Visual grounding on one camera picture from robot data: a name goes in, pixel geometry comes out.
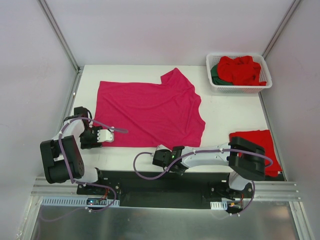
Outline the pink t shirt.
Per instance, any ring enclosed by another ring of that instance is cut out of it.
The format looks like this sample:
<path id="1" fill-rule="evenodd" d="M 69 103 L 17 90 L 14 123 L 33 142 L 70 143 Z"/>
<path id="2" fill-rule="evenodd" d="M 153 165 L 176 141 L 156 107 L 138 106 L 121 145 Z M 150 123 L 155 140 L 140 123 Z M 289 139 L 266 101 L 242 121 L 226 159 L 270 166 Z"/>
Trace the pink t shirt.
<path id="1" fill-rule="evenodd" d="M 160 84 L 101 81 L 95 120 L 128 133 L 116 133 L 110 147 L 151 148 L 159 145 L 199 147 L 205 130 L 201 97 L 178 68 Z"/>

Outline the white plastic laundry basket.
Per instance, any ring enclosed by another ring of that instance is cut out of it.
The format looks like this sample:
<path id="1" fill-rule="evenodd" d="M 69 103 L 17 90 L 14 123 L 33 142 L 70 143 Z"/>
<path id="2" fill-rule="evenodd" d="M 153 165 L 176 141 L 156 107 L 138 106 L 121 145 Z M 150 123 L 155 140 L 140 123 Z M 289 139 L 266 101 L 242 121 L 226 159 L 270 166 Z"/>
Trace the white plastic laundry basket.
<path id="1" fill-rule="evenodd" d="M 267 63 L 258 54 L 209 53 L 205 63 L 216 93 L 257 94 L 273 85 Z"/>

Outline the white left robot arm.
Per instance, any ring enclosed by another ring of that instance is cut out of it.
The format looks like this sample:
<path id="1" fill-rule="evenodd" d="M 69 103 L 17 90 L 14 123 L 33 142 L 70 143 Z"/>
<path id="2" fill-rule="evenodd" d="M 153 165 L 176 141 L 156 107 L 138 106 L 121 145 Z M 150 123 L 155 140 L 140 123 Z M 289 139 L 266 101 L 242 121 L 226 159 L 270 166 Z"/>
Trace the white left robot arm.
<path id="1" fill-rule="evenodd" d="M 80 150 L 100 148 L 98 133 L 103 128 L 91 125 L 92 114 L 87 108 L 76 107 L 73 113 L 64 119 L 61 132 L 40 143 L 44 176 L 50 184 L 68 180 L 88 183 L 88 188 L 99 195 L 105 191 L 106 182 L 99 178 L 98 168 L 85 166 Z"/>

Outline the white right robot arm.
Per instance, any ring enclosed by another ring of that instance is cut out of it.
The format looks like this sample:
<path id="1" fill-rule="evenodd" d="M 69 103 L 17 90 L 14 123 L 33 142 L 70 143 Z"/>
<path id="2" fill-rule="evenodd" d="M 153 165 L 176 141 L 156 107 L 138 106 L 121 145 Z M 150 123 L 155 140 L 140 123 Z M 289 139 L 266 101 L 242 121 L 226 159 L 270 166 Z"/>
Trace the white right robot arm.
<path id="1" fill-rule="evenodd" d="M 250 182 L 266 178 L 265 149 L 242 137 L 232 137 L 228 143 L 211 147 L 175 146 L 171 150 L 159 145 L 152 164 L 183 175 L 190 168 L 199 166 L 230 167 L 225 193 L 237 197 Z"/>

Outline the green t shirt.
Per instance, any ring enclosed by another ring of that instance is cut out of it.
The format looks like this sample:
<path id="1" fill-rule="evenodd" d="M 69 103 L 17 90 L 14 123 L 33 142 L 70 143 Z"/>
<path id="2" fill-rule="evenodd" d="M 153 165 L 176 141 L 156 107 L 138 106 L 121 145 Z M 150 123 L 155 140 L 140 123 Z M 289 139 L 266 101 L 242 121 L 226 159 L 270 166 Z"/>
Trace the green t shirt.
<path id="1" fill-rule="evenodd" d="M 218 86 L 232 86 L 231 82 L 222 80 L 218 75 L 218 64 L 214 65 L 210 70 L 212 83 Z"/>

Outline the red crumpled t shirt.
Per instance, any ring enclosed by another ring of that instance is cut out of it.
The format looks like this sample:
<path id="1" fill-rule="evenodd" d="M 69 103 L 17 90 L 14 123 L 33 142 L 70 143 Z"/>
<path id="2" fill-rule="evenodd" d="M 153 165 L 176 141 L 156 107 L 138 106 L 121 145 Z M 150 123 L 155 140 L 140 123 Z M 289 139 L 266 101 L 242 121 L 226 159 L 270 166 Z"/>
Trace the red crumpled t shirt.
<path id="1" fill-rule="evenodd" d="M 253 61 L 252 56 L 241 56 L 234 59 L 223 56 L 217 64 L 218 76 L 233 86 L 266 86 L 260 81 L 261 65 Z"/>

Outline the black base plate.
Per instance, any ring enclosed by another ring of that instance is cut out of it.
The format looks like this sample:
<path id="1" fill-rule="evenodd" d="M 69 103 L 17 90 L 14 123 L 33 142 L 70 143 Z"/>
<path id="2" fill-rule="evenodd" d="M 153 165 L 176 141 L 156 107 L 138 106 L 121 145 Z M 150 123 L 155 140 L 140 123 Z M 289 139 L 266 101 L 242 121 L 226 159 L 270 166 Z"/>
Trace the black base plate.
<path id="1" fill-rule="evenodd" d="M 223 199 L 239 202 L 253 196 L 252 183 L 244 190 L 232 190 L 228 173 L 191 172 L 179 176 L 166 173 L 156 180 L 146 180 L 133 171 L 102 170 L 95 186 L 78 185 L 76 195 L 116 199 L 121 207 L 210 209 Z"/>

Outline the aluminium frame rail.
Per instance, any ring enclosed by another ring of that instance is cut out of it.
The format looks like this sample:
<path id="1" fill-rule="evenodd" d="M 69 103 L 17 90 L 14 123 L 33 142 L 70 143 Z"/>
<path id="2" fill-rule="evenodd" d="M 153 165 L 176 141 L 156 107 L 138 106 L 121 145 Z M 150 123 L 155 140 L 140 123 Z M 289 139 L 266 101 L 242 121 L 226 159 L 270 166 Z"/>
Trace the aluminium frame rail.
<path id="1" fill-rule="evenodd" d="M 108 204 L 132 208 L 224 209 L 227 205 L 242 208 L 246 201 L 300 202 L 302 196 L 292 181 L 272 180 L 247 183 L 243 190 L 228 186 L 223 173 L 188 173 L 178 177 L 170 173 L 148 181 L 133 172 L 106 172 L 101 186 L 47 182 L 36 178 L 31 195 L 69 200 L 56 200 L 55 205 L 84 205 L 102 208 Z"/>

